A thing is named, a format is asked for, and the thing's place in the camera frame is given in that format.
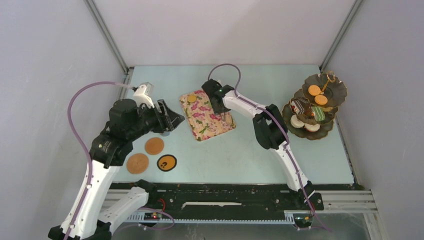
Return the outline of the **floral rectangular tray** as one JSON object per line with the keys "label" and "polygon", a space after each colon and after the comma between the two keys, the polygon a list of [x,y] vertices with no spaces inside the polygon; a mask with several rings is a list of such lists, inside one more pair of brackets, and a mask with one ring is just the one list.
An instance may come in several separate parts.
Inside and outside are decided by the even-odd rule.
{"label": "floral rectangular tray", "polygon": [[[196,102],[189,103],[187,101],[189,95],[196,95]],[[179,102],[194,139],[198,142],[206,141],[236,128],[236,122],[230,112],[226,112],[227,122],[222,120],[221,114],[214,114],[208,96],[201,89],[181,95]]]}

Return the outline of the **three tier black cake stand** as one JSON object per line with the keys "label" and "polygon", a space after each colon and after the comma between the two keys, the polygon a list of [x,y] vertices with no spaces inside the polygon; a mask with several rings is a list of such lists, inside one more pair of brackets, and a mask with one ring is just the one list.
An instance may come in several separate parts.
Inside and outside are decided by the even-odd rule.
{"label": "three tier black cake stand", "polygon": [[[308,93],[308,88],[311,85],[317,85],[321,88],[321,95],[328,98],[328,102],[325,105],[318,105],[314,98]],[[318,73],[307,77],[304,80],[301,88],[296,91],[290,101],[283,107],[281,114],[288,130],[299,138],[308,140],[320,140],[325,138],[330,131],[334,128],[336,114],[339,107],[346,101],[348,91],[345,83],[341,81],[332,71],[325,73]],[[295,114],[290,106],[290,103],[294,99],[303,99],[309,102],[303,114]],[[317,106],[323,108],[325,113],[325,120],[317,122],[315,121],[312,107]],[[295,128],[291,125],[290,119],[292,115],[296,115],[297,118],[306,124],[320,124],[320,129],[316,132],[309,132],[304,127]]]}

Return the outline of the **chocolate cake piece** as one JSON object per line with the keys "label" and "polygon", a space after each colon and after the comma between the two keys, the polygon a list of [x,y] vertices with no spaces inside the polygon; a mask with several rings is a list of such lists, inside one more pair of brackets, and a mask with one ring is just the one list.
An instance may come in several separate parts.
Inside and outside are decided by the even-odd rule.
{"label": "chocolate cake piece", "polygon": [[304,99],[301,99],[301,98],[293,99],[290,102],[291,110],[296,115],[304,114],[305,110],[308,106],[309,106],[309,102],[307,100],[304,100]]}

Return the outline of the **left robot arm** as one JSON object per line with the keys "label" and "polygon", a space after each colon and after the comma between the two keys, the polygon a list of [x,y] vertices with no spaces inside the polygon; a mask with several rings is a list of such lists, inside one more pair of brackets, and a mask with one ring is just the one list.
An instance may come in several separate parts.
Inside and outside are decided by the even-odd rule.
{"label": "left robot arm", "polygon": [[116,101],[109,110],[109,121],[91,144],[85,180],[65,221],[52,227],[51,240],[110,240],[130,214],[141,207],[153,208],[158,202],[155,185],[141,180],[113,206],[101,211],[114,177],[133,150],[133,142],[152,133],[171,132],[185,118],[160,99],[149,108],[132,99]]}

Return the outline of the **green striped cake slice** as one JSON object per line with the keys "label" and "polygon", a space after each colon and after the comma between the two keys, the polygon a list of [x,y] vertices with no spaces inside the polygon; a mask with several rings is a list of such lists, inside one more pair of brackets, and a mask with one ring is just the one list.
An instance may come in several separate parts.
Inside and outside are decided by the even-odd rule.
{"label": "green striped cake slice", "polygon": [[312,113],[314,115],[314,119],[316,122],[322,122],[325,120],[326,116],[322,107],[312,106],[311,109],[312,109]]}

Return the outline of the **white donut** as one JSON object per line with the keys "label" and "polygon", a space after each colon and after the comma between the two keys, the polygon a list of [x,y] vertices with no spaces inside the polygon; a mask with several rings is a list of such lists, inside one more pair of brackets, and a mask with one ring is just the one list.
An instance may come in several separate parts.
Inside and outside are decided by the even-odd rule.
{"label": "white donut", "polygon": [[299,119],[297,118],[297,115],[296,115],[296,114],[294,114],[294,115],[292,115],[292,116],[291,116],[291,118],[290,118],[290,124],[291,124],[294,128],[297,128],[297,129],[299,129],[299,128],[303,128],[303,127],[305,126],[305,123],[304,123],[304,122],[302,122],[301,120],[299,120]]}
{"label": "white donut", "polygon": [[308,123],[304,124],[304,128],[309,132],[317,132],[320,129],[320,127],[321,127],[320,124],[308,124]]}

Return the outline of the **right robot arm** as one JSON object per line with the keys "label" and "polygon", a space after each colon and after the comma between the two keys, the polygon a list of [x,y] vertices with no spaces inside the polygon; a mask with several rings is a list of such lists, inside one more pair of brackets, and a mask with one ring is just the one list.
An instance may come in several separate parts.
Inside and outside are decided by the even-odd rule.
{"label": "right robot arm", "polygon": [[308,206],[315,212],[311,199],[316,193],[312,182],[301,170],[290,146],[288,130],[278,107],[259,104],[240,94],[236,88],[209,79],[202,86],[215,114],[235,111],[252,120],[258,144],[273,152],[279,160],[291,190],[291,204],[297,209]]}

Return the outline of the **orange round biscuit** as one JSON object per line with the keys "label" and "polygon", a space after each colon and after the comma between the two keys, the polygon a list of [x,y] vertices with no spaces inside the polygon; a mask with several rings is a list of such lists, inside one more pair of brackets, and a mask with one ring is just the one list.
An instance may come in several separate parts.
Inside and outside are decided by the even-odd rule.
{"label": "orange round biscuit", "polygon": [[328,103],[328,98],[323,94],[319,94],[314,97],[314,101],[316,104],[323,106]]}
{"label": "orange round biscuit", "polygon": [[321,90],[321,88],[318,85],[310,85],[308,87],[308,93],[311,96],[318,96],[318,95],[321,94],[321,92],[322,92],[322,90]]}

